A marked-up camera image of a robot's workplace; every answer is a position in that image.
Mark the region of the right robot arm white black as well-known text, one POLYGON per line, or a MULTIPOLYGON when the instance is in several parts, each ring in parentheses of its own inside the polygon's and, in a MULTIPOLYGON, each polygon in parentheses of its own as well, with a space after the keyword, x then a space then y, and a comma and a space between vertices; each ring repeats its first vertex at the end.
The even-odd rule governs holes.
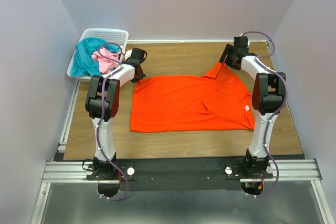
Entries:
POLYGON ((269 143, 275 120, 287 103, 286 75, 276 72, 261 62, 256 54, 250 53, 248 38, 234 37, 233 44, 227 44, 220 63, 243 70, 254 79, 251 98, 256 113, 256 123, 252 141, 238 170, 252 178, 265 172, 269 166, 269 143))

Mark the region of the orange t shirt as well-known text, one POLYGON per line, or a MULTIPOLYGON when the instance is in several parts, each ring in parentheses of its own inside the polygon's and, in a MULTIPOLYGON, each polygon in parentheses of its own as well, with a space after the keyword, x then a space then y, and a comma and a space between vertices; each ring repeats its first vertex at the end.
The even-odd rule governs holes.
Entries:
POLYGON ((239 76, 216 63, 203 76, 145 78, 134 88, 130 130, 253 130, 251 94, 239 76))

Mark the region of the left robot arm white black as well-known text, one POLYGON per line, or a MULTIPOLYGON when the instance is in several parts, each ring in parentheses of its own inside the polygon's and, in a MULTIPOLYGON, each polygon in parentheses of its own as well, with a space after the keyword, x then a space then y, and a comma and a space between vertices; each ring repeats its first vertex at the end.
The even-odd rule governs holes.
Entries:
POLYGON ((116 67, 101 76, 92 76, 85 102, 85 109, 92 120, 96 138, 96 150, 88 175, 112 179, 119 173, 114 160, 113 118, 119 109, 120 89, 127 83, 136 83, 145 77, 141 64, 148 54, 140 48, 128 50, 122 61, 113 59, 116 67))

